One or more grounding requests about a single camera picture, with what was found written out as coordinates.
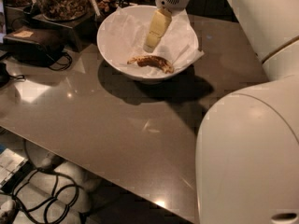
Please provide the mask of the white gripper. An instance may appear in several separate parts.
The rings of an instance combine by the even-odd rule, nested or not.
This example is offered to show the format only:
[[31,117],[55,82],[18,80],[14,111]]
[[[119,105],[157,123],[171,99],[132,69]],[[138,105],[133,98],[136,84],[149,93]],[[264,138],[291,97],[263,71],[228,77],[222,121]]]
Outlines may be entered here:
[[149,31],[144,43],[146,52],[152,53],[159,45],[172,21],[172,13],[170,11],[183,10],[189,2],[190,0],[155,0],[158,9],[154,12],[149,25]]

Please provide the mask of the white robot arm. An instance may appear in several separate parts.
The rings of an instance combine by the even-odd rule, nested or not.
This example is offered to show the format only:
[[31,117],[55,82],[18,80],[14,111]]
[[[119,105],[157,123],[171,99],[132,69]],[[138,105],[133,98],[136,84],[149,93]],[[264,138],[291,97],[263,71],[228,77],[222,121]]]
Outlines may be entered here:
[[227,0],[268,78],[222,97],[195,151],[200,224],[299,223],[299,0]]

